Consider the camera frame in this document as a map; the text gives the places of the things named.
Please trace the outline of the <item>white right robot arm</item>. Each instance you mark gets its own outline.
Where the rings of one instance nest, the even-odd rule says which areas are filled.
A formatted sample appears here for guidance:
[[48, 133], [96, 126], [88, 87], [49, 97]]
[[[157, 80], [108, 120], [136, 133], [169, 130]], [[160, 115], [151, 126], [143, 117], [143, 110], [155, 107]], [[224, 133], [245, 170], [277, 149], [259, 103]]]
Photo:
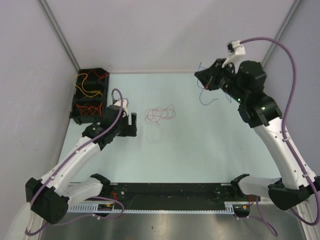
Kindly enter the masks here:
[[307, 200], [313, 193], [312, 186], [320, 190], [320, 178], [304, 164], [312, 183], [290, 151], [288, 136], [283, 136], [283, 115], [276, 101], [264, 93], [267, 74], [256, 61], [243, 61], [238, 70], [234, 64], [223, 66], [218, 58], [207, 69], [195, 72], [195, 77], [205, 90], [222, 90], [238, 104], [241, 119], [260, 137], [272, 156], [279, 178], [254, 177], [242, 174], [231, 181], [231, 196], [242, 201], [248, 195], [271, 199], [281, 210], [288, 210]]

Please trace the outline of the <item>black compartment storage bin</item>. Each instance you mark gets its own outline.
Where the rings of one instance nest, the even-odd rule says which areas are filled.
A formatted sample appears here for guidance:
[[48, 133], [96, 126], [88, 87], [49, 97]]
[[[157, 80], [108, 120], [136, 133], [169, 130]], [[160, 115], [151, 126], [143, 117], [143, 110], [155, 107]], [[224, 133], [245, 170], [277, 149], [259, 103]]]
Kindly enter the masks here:
[[76, 124], [97, 123], [107, 107], [110, 72], [101, 68], [82, 68], [72, 79], [75, 92], [69, 118]]

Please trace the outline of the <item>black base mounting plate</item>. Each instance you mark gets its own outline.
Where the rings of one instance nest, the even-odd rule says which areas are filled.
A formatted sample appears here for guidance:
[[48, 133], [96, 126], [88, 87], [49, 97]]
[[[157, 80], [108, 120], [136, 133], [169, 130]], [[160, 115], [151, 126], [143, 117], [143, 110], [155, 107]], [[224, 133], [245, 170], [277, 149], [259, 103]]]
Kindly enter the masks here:
[[241, 216], [248, 215], [254, 204], [254, 196], [241, 193], [229, 183], [109, 183], [102, 187], [99, 196], [118, 200], [124, 206], [193, 201], [230, 203]]

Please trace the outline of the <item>aluminium corner post right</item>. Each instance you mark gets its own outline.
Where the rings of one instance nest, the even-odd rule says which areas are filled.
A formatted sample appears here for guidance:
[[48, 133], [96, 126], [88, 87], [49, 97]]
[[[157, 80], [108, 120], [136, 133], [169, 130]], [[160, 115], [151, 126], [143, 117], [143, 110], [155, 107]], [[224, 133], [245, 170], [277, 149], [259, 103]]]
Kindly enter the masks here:
[[[296, 13], [298, 12], [299, 8], [302, 5], [302, 0], [294, 0], [293, 3], [291, 4], [287, 14], [285, 15], [280, 27], [278, 28], [274, 39], [277, 41], [281, 41], [282, 38], [284, 37], [286, 31], [288, 30], [289, 26], [291, 25]], [[277, 46], [275, 43], [271, 43], [269, 45], [269, 48], [267, 49], [266, 54], [264, 55], [263, 59], [262, 59], [262, 66], [265, 67], [268, 62], [270, 61], [271, 57], [273, 56], [275, 50], [276, 50]]]

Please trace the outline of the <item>aluminium corner post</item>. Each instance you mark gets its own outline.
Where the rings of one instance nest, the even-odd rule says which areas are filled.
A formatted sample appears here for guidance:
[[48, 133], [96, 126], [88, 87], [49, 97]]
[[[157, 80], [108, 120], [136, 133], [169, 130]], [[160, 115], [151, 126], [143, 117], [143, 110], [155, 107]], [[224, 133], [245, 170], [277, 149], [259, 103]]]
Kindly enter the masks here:
[[51, 26], [54, 34], [56, 35], [60, 45], [62, 46], [62, 49], [66, 53], [68, 59], [70, 60], [73, 68], [76, 72], [80, 70], [80, 65], [72, 51], [72, 48], [70, 47], [67, 38], [65, 37], [50, 5], [46, 0], [37, 0], [37, 3], [39, 4], [44, 16], [46, 17], [49, 25]]
[[[287, 14], [285, 15], [280, 27], [278, 28], [274, 39], [277, 41], [281, 41], [282, 38], [284, 37], [286, 31], [288, 30], [289, 26], [291, 25], [296, 13], [298, 12], [299, 8], [302, 5], [302, 0], [294, 0], [293, 3], [291, 4]], [[262, 59], [262, 66], [265, 67], [268, 62], [270, 61], [271, 57], [273, 56], [275, 50], [276, 50], [277, 46], [275, 43], [271, 43], [269, 45], [269, 48], [267, 49], [266, 54], [264, 55], [263, 59]]]

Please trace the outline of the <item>aluminium corner post left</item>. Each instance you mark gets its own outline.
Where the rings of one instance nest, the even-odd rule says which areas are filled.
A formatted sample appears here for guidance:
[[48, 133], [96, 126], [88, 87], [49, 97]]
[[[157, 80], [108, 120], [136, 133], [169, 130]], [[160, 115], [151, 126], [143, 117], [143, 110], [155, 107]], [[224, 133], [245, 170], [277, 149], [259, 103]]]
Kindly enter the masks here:
[[68, 59], [70, 60], [73, 68], [76, 72], [80, 70], [80, 65], [72, 51], [72, 48], [70, 47], [67, 38], [65, 37], [50, 5], [46, 0], [37, 0], [37, 3], [39, 4], [44, 16], [46, 17], [49, 25], [51, 26], [54, 34], [56, 35], [60, 45], [62, 46], [62, 49], [66, 53]]

